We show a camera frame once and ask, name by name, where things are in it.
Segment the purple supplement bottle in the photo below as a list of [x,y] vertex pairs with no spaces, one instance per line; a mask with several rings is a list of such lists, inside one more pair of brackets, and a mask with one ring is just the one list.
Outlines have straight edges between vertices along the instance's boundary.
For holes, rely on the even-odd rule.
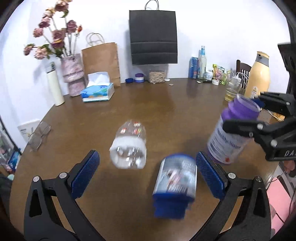
[[222,111],[213,133],[207,142],[207,150],[214,161],[229,165],[237,159],[250,141],[250,137],[235,134],[236,121],[255,121],[260,107],[250,98],[237,94]]

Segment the yellow thermos jug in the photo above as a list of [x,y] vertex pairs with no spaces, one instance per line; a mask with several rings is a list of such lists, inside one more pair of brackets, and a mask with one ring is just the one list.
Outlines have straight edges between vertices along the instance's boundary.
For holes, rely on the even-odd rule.
[[269,56],[257,51],[255,63],[253,64],[244,96],[254,98],[261,92],[268,91],[270,86]]

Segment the glass of yellow liquid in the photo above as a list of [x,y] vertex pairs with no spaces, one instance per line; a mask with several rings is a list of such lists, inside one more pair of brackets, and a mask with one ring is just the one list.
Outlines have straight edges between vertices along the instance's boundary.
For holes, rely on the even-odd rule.
[[237,93],[240,90],[241,79],[232,78],[229,80],[226,86],[225,100],[227,102],[233,101]]

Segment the wooden chair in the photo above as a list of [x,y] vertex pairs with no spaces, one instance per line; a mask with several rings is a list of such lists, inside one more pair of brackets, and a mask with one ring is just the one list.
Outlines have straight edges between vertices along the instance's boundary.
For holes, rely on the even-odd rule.
[[241,88],[243,89],[246,89],[247,87],[250,71],[251,66],[241,62],[240,60],[236,60],[236,75],[241,78]]

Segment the colourful snack bags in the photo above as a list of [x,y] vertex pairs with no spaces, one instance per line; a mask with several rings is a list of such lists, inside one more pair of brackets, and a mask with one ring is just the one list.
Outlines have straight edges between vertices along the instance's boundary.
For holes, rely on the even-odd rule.
[[213,80],[219,81],[220,84],[226,85],[226,82],[230,79],[231,70],[227,70],[222,66],[213,64]]

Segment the eyeglasses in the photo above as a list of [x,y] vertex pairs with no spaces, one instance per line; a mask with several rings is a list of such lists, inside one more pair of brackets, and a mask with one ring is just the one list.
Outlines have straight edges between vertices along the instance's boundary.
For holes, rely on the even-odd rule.
[[51,131],[51,126],[45,121],[41,121],[35,131],[30,135],[28,145],[32,151],[37,151],[41,146],[43,139]]

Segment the blue snack package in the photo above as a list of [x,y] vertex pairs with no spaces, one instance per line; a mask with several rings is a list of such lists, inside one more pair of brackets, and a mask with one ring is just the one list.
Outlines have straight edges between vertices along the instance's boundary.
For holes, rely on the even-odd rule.
[[197,57],[190,58],[188,77],[190,79],[197,79],[198,77],[198,58]]

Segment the blue supplement bottle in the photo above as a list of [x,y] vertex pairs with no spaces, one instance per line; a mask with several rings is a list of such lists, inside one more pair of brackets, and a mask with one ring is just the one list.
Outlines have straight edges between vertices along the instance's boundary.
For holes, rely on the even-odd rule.
[[196,190],[196,161],[185,154],[165,157],[152,193],[154,216],[183,219],[188,206],[195,201]]

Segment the clear plastic bottle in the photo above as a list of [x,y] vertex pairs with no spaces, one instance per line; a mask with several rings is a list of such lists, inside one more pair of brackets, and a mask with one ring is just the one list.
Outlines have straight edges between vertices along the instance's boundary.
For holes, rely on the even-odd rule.
[[128,120],[117,131],[109,149],[110,159],[119,169],[143,169],[147,160],[144,125]]

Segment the clear jar of oats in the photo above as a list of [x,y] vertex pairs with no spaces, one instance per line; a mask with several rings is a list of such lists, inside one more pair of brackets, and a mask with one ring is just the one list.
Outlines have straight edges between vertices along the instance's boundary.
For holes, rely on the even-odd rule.
[[149,72],[149,83],[163,83],[165,82],[166,73],[161,70],[152,70]]

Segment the small purple white jar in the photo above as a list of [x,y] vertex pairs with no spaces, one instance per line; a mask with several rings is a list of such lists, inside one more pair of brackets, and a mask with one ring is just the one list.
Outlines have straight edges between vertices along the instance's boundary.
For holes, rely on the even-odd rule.
[[134,81],[136,83],[143,83],[143,82],[145,82],[144,74],[143,73],[137,73],[137,74],[135,74]]

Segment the blue bottle cap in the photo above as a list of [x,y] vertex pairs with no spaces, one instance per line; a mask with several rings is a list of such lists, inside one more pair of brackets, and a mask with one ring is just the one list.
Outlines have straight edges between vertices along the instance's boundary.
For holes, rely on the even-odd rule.
[[133,78],[126,78],[125,82],[126,83],[133,83],[134,79]]

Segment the blue tissue box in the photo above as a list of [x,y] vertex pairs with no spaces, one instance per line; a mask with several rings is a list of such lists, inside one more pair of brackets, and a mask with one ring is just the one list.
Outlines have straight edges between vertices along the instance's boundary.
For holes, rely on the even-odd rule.
[[114,84],[107,72],[88,74],[88,85],[81,91],[83,102],[109,101],[114,92]]

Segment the black paper bag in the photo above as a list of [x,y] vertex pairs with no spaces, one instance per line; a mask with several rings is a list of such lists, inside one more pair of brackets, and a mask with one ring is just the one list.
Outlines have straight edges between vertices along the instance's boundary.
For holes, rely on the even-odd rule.
[[175,11],[130,10],[129,35],[132,65],[178,63]]

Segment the dried pink flowers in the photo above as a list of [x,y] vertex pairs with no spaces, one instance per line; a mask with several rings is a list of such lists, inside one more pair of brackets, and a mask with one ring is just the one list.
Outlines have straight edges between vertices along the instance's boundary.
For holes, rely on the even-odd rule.
[[23,54],[28,56],[34,53],[38,60],[50,59],[55,56],[63,59],[76,54],[77,39],[82,31],[82,26],[74,20],[67,20],[70,1],[57,1],[55,6],[47,8],[33,30],[34,38],[44,38],[43,45],[27,44]]

